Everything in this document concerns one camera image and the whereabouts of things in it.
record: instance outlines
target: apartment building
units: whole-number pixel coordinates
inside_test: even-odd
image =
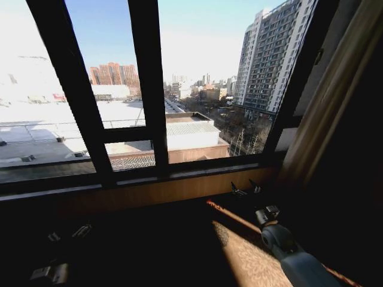
[[[118,63],[108,63],[90,68],[93,85],[127,85],[130,88],[139,87],[139,78],[134,65],[120,66]]]
[[[261,10],[245,31],[234,103],[252,117],[277,112],[315,0],[288,0]]]

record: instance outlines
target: black window frame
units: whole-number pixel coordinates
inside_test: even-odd
[[[312,21],[307,27],[304,44],[284,91],[284,99],[288,100],[281,102],[262,153],[169,164],[157,1],[127,1],[146,125],[119,129],[105,129],[102,125],[65,1],[26,0],[26,2],[65,92],[96,173],[0,183],[3,193],[78,190],[81,186],[83,187],[81,189],[113,188],[126,184],[167,181],[280,164],[285,152],[276,152],[276,146],[282,131],[298,127],[302,119],[293,115],[294,110],[339,4],[339,0],[319,0],[315,10],[312,11]],[[86,113],[83,111],[84,106],[87,107]],[[149,139],[154,145],[155,166],[113,171],[105,144]]]

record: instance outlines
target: flat roof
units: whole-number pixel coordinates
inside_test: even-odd
[[[200,114],[199,112],[177,112],[165,114],[166,123],[188,123],[191,121],[212,121],[212,119]]]
[[[220,130],[214,127],[209,122],[197,122],[197,123],[173,123],[166,125],[166,135],[188,135],[194,133],[219,133]]]

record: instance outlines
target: red brick building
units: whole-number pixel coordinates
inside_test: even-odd
[[[139,90],[139,78],[134,65],[99,65],[98,68],[90,68],[90,76],[93,85],[127,85],[131,90]]]

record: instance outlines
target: sky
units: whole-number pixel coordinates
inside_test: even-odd
[[[108,62],[136,65],[126,0],[66,0],[87,71]],[[257,12],[282,0],[158,0],[163,77],[186,75],[190,81],[209,73],[212,80],[238,73],[246,28]],[[44,54],[25,0],[0,0],[1,47],[8,53]]]

